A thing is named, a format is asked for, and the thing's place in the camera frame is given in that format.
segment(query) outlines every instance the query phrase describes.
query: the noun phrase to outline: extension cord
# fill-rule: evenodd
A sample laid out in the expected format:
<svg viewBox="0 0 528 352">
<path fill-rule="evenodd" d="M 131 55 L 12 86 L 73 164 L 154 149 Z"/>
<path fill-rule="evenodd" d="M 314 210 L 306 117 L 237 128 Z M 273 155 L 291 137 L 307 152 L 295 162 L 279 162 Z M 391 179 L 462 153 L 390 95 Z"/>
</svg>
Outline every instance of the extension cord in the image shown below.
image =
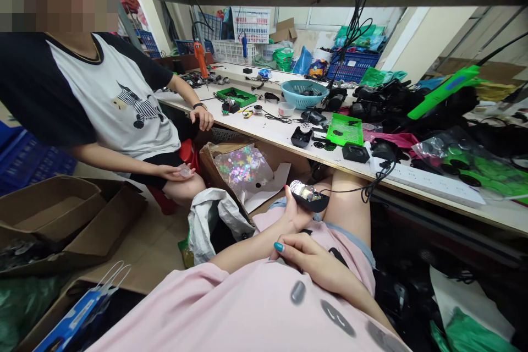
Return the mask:
<svg viewBox="0 0 528 352">
<path fill-rule="evenodd" d="M 384 161 L 382 158 L 371 157 L 371 172 L 376 174 L 381 171 L 380 164 Z M 480 193 L 467 184 L 410 166 L 396 164 L 385 178 L 472 208 L 486 204 Z"/>
</svg>

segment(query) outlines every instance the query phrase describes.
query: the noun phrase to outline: white t-shirt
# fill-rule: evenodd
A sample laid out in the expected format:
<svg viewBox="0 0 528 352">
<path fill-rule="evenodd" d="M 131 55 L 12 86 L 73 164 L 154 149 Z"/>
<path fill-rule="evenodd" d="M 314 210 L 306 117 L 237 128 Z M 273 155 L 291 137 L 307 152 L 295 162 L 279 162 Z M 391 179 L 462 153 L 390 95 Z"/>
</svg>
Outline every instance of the white t-shirt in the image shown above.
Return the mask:
<svg viewBox="0 0 528 352">
<path fill-rule="evenodd" d="M 173 74 L 119 37 L 96 33 L 92 38 L 98 61 L 78 56 L 44 33 L 0 37 L 1 44 L 23 46 L 26 57 L 37 59 L 25 68 L 31 76 L 22 81 L 21 76 L 10 80 L 7 71 L 0 99 L 46 144 L 97 142 L 138 160 L 178 150 L 178 131 L 153 95 Z M 15 92 L 21 86 L 23 100 Z"/>
</svg>

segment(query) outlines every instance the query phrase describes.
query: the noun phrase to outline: workbench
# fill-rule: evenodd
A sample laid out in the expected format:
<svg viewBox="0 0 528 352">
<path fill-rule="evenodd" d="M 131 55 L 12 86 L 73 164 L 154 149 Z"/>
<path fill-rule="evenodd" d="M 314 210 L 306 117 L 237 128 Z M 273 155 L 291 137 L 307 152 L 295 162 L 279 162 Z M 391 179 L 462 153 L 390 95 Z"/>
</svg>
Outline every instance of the workbench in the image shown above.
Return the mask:
<svg viewBox="0 0 528 352">
<path fill-rule="evenodd" d="M 373 180 L 375 177 L 370 171 L 369 164 L 361 164 L 358 162 L 348 161 L 343 158 L 341 147 L 338 146 L 334 151 L 326 151 L 323 148 L 314 147 L 314 142 L 311 141 L 306 148 L 299 148 L 294 146 L 290 137 L 293 134 L 295 128 L 300 124 L 292 122 L 291 124 L 284 124 L 277 120 L 270 120 L 265 118 L 263 115 L 252 115 L 245 119 L 242 113 L 235 113 L 230 115 L 222 114 L 222 103 L 217 100 L 213 93 L 226 87 L 235 87 L 246 92 L 251 93 L 252 86 L 259 86 L 259 81 L 247 81 L 246 76 L 255 77 L 259 68 L 250 67 L 253 70 L 252 74 L 244 74 L 242 69 L 247 66 L 235 65 L 230 63 L 219 63 L 216 66 L 222 66 L 215 69 L 215 72 L 222 76 L 228 76 L 231 79 L 231 83 L 228 85 L 216 85 L 209 84 L 208 87 L 205 85 L 196 89 L 195 92 L 204 101 L 211 114 L 214 116 L 216 124 L 227 127 L 229 129 L 240 132 L 244 135 L 252 136 L 259 140 L 266 141 L 282 149 L 295 152 L 302 155 L 303 157 L 318 161 L 326 164 L 332 168 L 340 169 L 341 171 L 358 175 L 362 178 Z M 289 80 L 302 80 L 303 76 L 292 73 L 282 73 L 279 71 L 272 71 L 271 81 L 267 82 L 264 87 L 260 90 L 255 91 L 256 94 L 263 94 L 265 91 L 272 92 L 277 96 L 281 96 L 280 83 Z M 352 91 L 349 90 L 347 102 L 350 103 L 352 98 Z M 191 111 L 191 107 L 181 98 L 177 93 L 169 92 L 158 92 L 156 93 L 158 100 L 165 105 L 183 110 L 185 112 Z M 256 105 L 262 105 L 263 109 L 268 113 L 278 116 L 278 105 L 276 101 L 257 101 Z M 295 110 L 294 115 L 291 119 L 300 118 L 301 111 Z M 324 113 L 327 118 L 332 116 L 331 113 Z M 385 179 L 381 182 L 381 185 L 387 186 L 391 189 L 401 191 L 405 194 L 420 198 L 422 200 L 431 202 L 435 205 L 442 206 L 449 210 L 452 210 L 462 215 L 469 216 L 471 218 L 483 221 L 485 223 L 494 225 L 496 227 L 510 230 L 516 234 L 523 236 L 528 235 L 528 208 L 511 201 L 489 201 L 488 205 L 482 205 L 479 208 L 471 208 L 469 206 L 462 205 L 457 202 L 453 202 L 434 194 L 421 191 L 417 188 L 412 188 L 402 183 L 397 183 L 393 180 Z"/>
</svg>

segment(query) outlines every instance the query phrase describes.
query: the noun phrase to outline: blue handle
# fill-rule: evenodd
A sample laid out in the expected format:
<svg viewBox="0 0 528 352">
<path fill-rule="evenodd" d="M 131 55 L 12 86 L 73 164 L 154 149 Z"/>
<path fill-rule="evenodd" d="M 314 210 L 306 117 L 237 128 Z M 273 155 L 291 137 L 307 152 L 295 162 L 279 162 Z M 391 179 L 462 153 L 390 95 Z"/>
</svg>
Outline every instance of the blue handle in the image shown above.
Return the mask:
<svg viewBox="0 0 528 352">
<path fill-rule="evenodd" d="M 244 55 L 244 58 L 248 57 L 248 40 L 245 35 L 242 37 L 242 54 Z"/>
</svg>

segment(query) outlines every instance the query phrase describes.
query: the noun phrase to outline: black print on shirt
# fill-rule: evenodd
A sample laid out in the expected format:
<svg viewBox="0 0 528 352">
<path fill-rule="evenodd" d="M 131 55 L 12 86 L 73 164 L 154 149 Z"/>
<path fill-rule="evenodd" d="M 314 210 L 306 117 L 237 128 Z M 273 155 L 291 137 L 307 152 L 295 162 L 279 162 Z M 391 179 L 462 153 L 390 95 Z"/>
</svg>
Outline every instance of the black print on shirt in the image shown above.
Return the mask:
<svg viewBox="0 0 528 352">
<path fill-rule="evenodd" d="M 117 84 L 121 88 L 121 92 L 117 97 L 112 99 L 112 105 L 117 110 L 125 110 L 128 106 L 132 106 L 136 111 L 136 121 L 134 127 L 141 129 L 145 126 L 146 119 L 158 118 L 163 122 L 164 117 L 159 107 L 149 102 L 152 95 L 148 95 L 146 100 L 139 99 L 139 96 L 133 93 L 130 88 Z"/>
</svg>

